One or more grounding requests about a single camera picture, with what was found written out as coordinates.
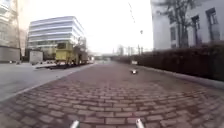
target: hedge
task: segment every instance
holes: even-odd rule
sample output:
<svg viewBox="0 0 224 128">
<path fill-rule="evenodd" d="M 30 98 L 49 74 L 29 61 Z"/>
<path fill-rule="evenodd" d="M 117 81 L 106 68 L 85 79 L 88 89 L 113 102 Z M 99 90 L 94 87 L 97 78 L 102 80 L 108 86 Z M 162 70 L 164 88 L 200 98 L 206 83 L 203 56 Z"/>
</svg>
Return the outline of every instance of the hedge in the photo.
<svg viewBox="0 0 224 128">
<path fill-rule="evenodd" d="M 224 42 L 116 58 L 124 63 L 133 59 L 141 66 L 224 81 Z"/>
</svg>

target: yellow truck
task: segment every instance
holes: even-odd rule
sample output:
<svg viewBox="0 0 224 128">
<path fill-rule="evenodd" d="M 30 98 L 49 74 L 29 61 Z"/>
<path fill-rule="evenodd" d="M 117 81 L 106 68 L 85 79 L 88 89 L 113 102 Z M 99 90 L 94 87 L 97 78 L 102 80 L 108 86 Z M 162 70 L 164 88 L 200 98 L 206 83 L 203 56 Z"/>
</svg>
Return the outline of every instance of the yellow truck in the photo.
<svg viewBox="0 0 224 128">
<path fill-rule="evenodd" d="M 85 64 L 88 61 L 88 54 L 85 48 L 81 45 L 74 46 L 70 42 L 58 43 L 55 63 L 61 65 L 80 65 Z"/>
</svg>

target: modern office building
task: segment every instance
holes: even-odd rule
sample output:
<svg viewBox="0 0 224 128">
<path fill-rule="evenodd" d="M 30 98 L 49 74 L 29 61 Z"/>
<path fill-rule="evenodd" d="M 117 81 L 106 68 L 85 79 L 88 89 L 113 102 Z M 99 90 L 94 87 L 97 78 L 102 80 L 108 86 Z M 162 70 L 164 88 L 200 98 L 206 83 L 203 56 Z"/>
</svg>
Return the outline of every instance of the modern office building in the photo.
<svg viewBox="0 0 224 128">
<path fill-rule="evenodd" d="M 84 29 L 74 16 L 33 21 L 29 27 L 28 48 L 52 54 L 57 43 L 77 44 L 80 37 L 85 37 Z"/>
<path fill-rule="evenodd" d="M 188 45 L 224 40 L 224 0 L 197 0 L 194 8 L 189 8 L 187 18 L 193 23 L 188 27 Z M 161 8 L 152 7 L 152 12 Z M 154 49 L 178 48 L 177 25 L 165 16 L 154 15 Z"/>
</svg>

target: brick pavement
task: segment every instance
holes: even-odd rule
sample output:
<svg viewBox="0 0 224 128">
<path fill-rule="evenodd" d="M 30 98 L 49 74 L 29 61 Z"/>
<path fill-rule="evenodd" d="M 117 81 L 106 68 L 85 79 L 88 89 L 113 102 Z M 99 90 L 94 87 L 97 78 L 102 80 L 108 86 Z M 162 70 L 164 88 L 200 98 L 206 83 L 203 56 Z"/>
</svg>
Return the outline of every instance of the brick pavement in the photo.
<svg viewBox="0 0 224 128">
<path fill-rule="evenodd" d="M 0 128 L 221 128 L 218 91 L 155 72 L 106 63 L 42 85 L 0 104 Z"/>
</svg>

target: sky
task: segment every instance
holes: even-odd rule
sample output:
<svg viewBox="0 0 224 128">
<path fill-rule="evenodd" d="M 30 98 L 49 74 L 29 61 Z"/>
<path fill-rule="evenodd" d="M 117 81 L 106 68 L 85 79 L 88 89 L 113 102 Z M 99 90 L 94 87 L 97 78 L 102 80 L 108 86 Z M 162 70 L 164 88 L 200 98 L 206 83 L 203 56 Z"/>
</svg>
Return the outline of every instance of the sky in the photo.
<svg viewBox="0 0 224 128">
<path fill-rule="evenodd" d="M 153 48 L 150 0 L 25 0 L 26 21 L 76 16 L 85 29 L 90 51 L 116 52 L 124 47 Z"/>
</svg>

